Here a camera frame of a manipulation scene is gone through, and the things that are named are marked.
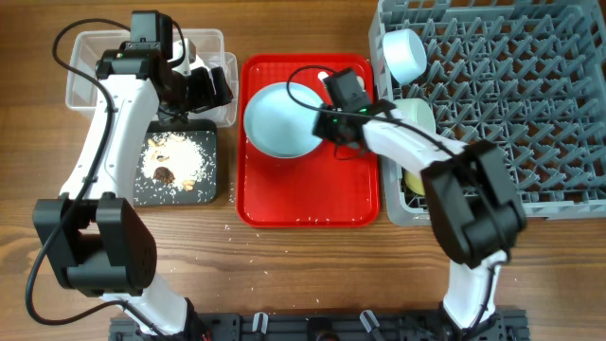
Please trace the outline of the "pink plastic fork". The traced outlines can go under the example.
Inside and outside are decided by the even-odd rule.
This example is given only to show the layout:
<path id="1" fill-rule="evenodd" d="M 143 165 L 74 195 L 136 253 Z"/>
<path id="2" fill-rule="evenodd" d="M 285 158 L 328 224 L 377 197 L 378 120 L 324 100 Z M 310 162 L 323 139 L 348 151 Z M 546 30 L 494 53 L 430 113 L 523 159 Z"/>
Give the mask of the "pink plastic fork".
<path id="1" fill-rule="evenodd" d="M 323 86 L 326 85 L 326 79 L 329 77 L 329 73 L 326 71 L 321 71 L 318 73 L 317 77 L 320 80 L 320 82 L 322 83 Z"/>

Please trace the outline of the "rice and food scraps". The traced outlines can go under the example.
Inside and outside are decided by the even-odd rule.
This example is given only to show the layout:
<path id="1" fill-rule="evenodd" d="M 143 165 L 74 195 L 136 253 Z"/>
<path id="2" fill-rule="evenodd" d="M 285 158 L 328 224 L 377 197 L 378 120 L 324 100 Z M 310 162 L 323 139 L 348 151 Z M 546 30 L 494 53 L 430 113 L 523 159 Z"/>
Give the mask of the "rice and food scraps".
<path id="1" fill-rule="evenodd" d="M 175 191 L 193 191 L 209 180 L 215 162 L 211 154 L 184 133 L 161 133 L 147 137 L 143 145 L 141 179 Z"/>

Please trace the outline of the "light blue plate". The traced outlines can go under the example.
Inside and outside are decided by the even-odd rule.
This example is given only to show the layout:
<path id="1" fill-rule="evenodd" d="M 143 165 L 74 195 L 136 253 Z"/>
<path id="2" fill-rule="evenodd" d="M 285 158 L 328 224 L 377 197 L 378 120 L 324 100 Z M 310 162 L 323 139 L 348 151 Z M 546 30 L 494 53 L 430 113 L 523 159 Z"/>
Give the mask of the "light blue plate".
<path id="1" fill-rule="evenodd" d="M 297 158 L 314 151 L 322 139 L 312 134 L 318 108 L 323 100 L 309 87 L 291 82 L 263 87 L 248 101 L 243 114 L 244 131 L 250 142 L 262 153 L 276 158 Z"/>

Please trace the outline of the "green bowl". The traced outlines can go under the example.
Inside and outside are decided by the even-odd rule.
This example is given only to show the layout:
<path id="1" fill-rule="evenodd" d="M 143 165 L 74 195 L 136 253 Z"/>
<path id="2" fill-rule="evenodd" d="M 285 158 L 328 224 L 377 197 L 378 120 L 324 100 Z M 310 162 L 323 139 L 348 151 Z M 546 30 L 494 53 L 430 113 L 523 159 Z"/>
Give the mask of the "green bowl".
<path id="1" fill-rule="evenodd" d="M 431 133 L 437 130 L 433 110 L 426 101 L 422 99 L 395 99 L 393 103 L 408 120 L 417 123 Z"/>

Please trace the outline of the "yellow cup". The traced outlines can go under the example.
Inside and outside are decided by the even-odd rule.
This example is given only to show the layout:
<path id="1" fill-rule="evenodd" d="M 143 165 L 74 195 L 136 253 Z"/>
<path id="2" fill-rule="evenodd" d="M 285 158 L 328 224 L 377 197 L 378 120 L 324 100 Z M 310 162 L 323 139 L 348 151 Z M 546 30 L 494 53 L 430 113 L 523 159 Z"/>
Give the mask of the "yellow cup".
<path id="1" fill-rule="evenodd" d="M 404 184 L 417 195 L 424 196 L 425 190 L 422 181 L 410 171 L 404 173 Z"/>

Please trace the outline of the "light blue bowl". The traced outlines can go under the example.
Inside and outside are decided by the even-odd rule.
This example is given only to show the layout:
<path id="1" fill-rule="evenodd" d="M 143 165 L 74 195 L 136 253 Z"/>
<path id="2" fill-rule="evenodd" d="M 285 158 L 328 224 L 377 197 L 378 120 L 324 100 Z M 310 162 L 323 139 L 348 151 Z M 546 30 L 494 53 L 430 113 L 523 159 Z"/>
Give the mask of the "light blue bowl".
<path id="1" fill-rule="evenodd" d="M 393 78 L 409 84 L 427 67 L 427 54 L 418 34 L 410 29 L 387 32 L 383 36 L 383 54 Z"/>

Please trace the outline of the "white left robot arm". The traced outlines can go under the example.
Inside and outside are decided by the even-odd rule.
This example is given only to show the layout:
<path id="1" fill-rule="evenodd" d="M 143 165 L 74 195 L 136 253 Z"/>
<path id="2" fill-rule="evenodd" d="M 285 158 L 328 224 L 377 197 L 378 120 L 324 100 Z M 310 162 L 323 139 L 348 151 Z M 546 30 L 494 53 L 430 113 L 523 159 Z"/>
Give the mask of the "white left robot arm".
<path id="1" fill-rule="evenodd" d="M 26 307 L 40 324 L 33 288 L 49 260 L 64 289 L 122 308 L 151 336 L 207 340 L 193 304 L 157 274 L 155 239 L 133 208 L 134 180 L 144 138 L 157 113 L 186 115 L 233 98 L 223 68 L 210 68 L 185 43 L 174 60 L 159 43 L 109 49 L 92 78 L 102 98 L 76 167 L 56 199 L 37 202 L 33 223 L 42 243 L 27 280 Z"/>

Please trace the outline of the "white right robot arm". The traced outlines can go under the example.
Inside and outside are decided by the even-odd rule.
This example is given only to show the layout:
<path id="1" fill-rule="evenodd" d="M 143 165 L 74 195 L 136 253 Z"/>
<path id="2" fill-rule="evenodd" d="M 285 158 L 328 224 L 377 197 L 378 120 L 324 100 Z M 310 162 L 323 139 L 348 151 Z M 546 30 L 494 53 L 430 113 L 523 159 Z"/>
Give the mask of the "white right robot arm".
<path id="1" fill-rule="evenodd" d="M 495 318 L 493 297 L 526 213 L 498 146 L 467 144 L 420 127 L 388 100 L 372 101 L 350 69 L 322 82 L 314 135 L 384 156 L 422 182 L 433 233 L 450 260 L 440 303 L 453 333 L 476 336 Z"/>

